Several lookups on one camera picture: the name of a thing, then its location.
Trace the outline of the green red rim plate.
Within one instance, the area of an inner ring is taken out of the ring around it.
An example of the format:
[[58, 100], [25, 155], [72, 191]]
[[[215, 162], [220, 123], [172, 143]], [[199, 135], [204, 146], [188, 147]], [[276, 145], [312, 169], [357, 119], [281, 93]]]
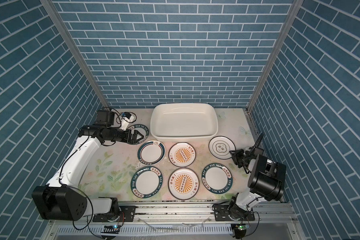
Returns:
[[166, 148], [160, 141], [153, 140], [142, 144], [138, 150], [138, 160], [144, 165], [159, 163], [166, 154]]

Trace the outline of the orange sunburst plate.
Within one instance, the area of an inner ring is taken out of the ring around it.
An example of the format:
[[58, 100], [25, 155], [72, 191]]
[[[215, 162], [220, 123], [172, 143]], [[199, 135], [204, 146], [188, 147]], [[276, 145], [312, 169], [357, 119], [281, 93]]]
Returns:
[[177, 169], [169, 177], [169, 191], [178, 200], [190, 200], [197, 194], [199, 187], [197, 174], [189, 168]]
[[189, 143], [176, 143], [169, 150], [169, 161], [176, 167], [188, 167], [195, 159], [196, 150]]

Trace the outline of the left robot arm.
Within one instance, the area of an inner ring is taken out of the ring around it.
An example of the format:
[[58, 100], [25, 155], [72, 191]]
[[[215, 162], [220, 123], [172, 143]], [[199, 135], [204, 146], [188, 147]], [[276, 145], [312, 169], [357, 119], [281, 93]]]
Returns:
[[104, 125], [83, 126], [62, 166], [44, 186], [37, 186], [32, 192], [42, 219], [77, 221], [84, 216], [98, 215], [108, 222], [119, 221], [122, 213], [116, 198], [91, 199], [79, 190], [79, 183], [92, 156], [104, 142], [137, 145], [148, 136], [145, 125], [136, 124], [125, 130]]

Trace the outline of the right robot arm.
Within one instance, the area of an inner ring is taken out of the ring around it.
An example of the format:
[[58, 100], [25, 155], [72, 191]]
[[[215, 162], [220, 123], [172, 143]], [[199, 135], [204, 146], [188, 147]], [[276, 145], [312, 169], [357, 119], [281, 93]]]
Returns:
[[279, 201], [285, 190], [287, 166], [262, 155], [258, 147], [230, 151], [234, 164], [249, 174], [248, 188], [232, 197], [228, 212], [232, 220], [247, 218], [261, 202]]

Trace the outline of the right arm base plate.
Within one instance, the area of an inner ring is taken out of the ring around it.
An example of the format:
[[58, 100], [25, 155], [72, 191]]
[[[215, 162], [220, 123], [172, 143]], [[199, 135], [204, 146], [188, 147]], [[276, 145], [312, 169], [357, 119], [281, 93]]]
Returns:
[[215, 221], [254, 221], [253, 213], [245, 211], [237, 206], [229, 207], [229, 205], [214, 204], [212, 205]]

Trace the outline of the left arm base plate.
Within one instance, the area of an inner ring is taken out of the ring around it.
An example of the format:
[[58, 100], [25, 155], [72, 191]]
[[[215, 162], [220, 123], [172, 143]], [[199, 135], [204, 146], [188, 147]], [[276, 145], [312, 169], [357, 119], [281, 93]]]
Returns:
[[99, 223], [129, 223], [133, 222], [136, 206], [121, 206], [116, 210], [111, 210], [106, 214], [97, 214], [93, 217], [93, 222]]

